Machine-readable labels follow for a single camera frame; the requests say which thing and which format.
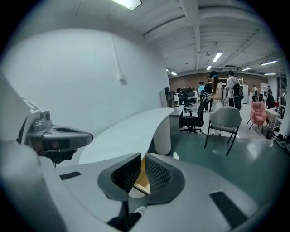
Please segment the chair leg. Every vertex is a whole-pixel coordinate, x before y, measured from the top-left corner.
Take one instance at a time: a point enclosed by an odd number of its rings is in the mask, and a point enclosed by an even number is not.
[[[232,145],[234,144],[234,141],[235,141],[236,136],[237,136],[237,131],[236,131],[236,133],[235,133],[234,139],[232,140],[232,144],[231,144],[231,146],[230,146],[230,149],[227,151],[226,156],[228,156],[228,154],[230,153],[230,150],[232,149]]]
[[[209,120],[209,124],[208,124],[208,134],[209,134],[209,128],[210,127],[210,120]],[[207,135],[207,139],[205,140],[205,144],[204,144],[204,148],[203,149],[205,149],[205,147],[206,147],[206,145],[207,145],[207,142],[208,142],[208,135]]]
[[[227,143],[229,143],[229,141],[231,140],[231,138],[232,138],[232,134],[231,134],[231,137],[230,137],[230,139],[228,140],[228,142],[227,142]]]

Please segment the blue shirt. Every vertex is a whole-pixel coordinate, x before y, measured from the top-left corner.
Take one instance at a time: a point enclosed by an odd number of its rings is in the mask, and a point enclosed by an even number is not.
[[[202,91],[204,89],[204,85],[201,85],[199,88],[198,88],[198,91]]]

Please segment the pink chair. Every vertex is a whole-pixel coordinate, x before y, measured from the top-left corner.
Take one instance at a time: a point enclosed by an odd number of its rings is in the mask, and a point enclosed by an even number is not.
[[[263,124],[266,118],[267,118],[267,114],[266,114],[264,103],[251,101],[250,120],[252,121],[252,125],[250,126],[249,129],[251,129],[253,124],[256,124],[262,127],[262,133],[263,133]]]

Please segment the green floor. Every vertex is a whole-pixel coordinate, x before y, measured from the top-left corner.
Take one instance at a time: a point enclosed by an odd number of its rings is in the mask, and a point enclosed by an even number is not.
[[[180,132],[171,136],[171,152],[180,160],[209,168],[246,192],[261,207],[274,201],[288,174],[289,155],[273,140],[236,139],[228,157],[227,137]]]

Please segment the shoe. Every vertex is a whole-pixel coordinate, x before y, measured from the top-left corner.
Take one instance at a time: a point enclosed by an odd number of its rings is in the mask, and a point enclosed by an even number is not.
[[[134,212],[135,213],[140,213],[141,216],[143,216],[143,214],[146,212],[146,210],[147,210],[147,207],[146,206],[140,206]]]

